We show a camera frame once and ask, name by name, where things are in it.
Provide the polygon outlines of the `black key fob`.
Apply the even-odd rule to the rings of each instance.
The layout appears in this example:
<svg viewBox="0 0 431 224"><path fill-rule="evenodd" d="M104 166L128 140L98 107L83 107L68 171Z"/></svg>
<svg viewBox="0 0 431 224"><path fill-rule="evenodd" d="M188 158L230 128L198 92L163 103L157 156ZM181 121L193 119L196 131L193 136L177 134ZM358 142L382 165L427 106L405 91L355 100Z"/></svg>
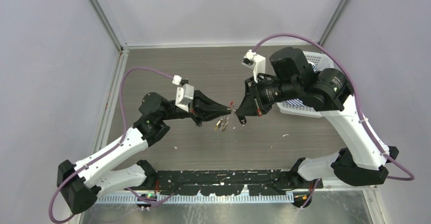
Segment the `black key fob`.
<svg viewBox="0 0 431 224"><path fill-rule="evenodd" d="M245 125L247 123L247 119L244 116L238 117L238 120L241 125Z"/></svg>

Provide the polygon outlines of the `metal spring coil keyring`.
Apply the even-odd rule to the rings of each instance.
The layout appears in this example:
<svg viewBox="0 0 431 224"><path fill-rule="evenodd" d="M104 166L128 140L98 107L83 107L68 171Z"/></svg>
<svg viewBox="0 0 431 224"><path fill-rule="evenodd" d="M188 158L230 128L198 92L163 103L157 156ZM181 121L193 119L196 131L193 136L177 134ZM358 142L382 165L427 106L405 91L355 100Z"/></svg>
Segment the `metal spring coil keyring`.
<svg viewBox="0 0 431 224"><path fill-rule="evenodd" d="M223 116L218 120L218 122L220 122L220 123L221 123L221 127L220 127L218 130L216 130L216 131L224 132L224 131L227 129L228 124L229 124L229 115L223 115Z"/></svg>

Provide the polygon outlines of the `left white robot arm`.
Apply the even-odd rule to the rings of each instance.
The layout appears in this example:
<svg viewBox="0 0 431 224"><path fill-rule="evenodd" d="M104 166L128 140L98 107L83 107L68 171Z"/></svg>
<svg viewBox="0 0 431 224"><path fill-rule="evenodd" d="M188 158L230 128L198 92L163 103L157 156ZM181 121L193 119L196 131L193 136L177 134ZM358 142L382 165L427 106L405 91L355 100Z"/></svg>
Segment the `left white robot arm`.
<svg viewBox="0 0 431 224"><path fill-rule="evenodd" d="M144 151L160 141L170 130L166 120L190 118L197 125L229 115L230 107L219 104L196 90L192 99L187 99L187 109L176 106L156 92L142 99L139 107L141 117L118 139L103 149L80 161L69 160L58 166L57 186L72 214L89 209L105 195L128 187L154 189L158 173L146 160L114 170L120 163Z"/></svg>

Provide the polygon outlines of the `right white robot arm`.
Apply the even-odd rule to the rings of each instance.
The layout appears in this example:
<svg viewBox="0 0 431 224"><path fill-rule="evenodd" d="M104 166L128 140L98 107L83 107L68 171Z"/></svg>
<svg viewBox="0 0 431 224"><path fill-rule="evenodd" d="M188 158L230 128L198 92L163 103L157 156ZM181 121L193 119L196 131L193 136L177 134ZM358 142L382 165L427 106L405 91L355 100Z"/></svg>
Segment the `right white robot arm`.
<svg viewBox="0 0 431 224"><path fill-rule="evenodd" d="M245 80L244 98L235 110L239 122L246 124L248 117L267 114L276 103L300 100L328 120L345 143L345 148L331 155L298 159L290 170L291 184L301 189L319 178L337 178L351 186L383 184L389 177L385 165L398 149L372 136L347 76L334 68L314 71L298 48L282 48L269 60L274 75L265 73L265 57L253 51L243 57L243 65L253 75Z"/></svg>

